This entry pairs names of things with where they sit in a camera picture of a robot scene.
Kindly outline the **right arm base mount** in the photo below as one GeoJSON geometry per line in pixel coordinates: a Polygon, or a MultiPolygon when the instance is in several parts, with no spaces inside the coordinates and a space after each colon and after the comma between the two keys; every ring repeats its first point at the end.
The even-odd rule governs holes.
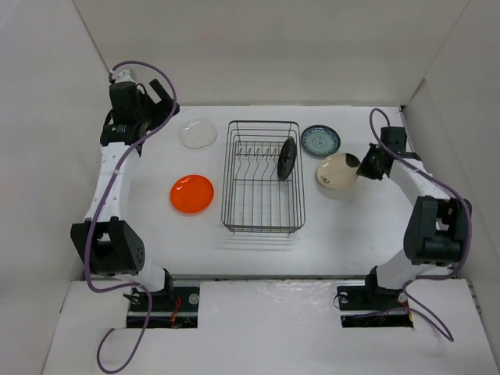
{"type": "Polygon", "coordinates": [[[343,328],[413,328],[402,290],[370,290],[361,284],[338,284],[334,301],[343,328]]]}

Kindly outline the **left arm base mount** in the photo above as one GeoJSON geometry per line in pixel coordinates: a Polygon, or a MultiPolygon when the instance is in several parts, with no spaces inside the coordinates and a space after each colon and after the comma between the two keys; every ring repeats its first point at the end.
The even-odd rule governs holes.
{"type": "MultiPolygon", "coordinates": [[[[175,280],[173,296],[165,292],[152,293],[152,311],[148,328],[195,329],[198,327],[200,283],[193,280],[175,280]]],[[[143,291],[133,288],[123,294],[128,300],[127,328],[141,328],[148,311],[148,298],[143,291]]]]}

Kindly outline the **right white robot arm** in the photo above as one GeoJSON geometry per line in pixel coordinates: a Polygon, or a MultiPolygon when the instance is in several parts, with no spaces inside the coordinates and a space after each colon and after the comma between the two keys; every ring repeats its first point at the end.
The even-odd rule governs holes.
{"type": "Polygon", "coordinates": [[[406,151],[404,128],[383,127],[380,140],[381,145],[370,145],[357,174],[371,180],[389,177],[412,204],[412,213],[402,250],[366,276],[361,298],[372,308],[398,297],[406,282],[429,270],[459,263],[470,228],[470,204],[453,198],[424,169],[421,158],[406,151]]]}

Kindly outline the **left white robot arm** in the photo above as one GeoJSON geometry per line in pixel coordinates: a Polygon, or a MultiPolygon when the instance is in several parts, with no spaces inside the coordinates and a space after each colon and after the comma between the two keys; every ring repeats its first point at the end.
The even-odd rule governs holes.
{"type": "Polygon", "coordinates": [[[71,240],[89,275],[123,277],[145,286],[156,309],[174,303],[168,271],[147,257],[144,242],[126,221],[134,171],[141,158],[138,141],[179,112],[158,80],[147,86],[117,78],[109,86],[110,109],[100,135],[101,164],[91,205],[84,220],[70,229],[71,240]]]}

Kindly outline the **cream and black plate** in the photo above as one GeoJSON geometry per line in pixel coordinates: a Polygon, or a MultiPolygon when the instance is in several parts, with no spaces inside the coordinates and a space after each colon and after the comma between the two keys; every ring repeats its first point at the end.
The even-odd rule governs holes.
{"type": "Polygon", "coordinates": [[[360,164],[359,159],[351,153],[335,153],[319,164],[316,178],[326,188],[347,188],[356,182],[360,164]]]}

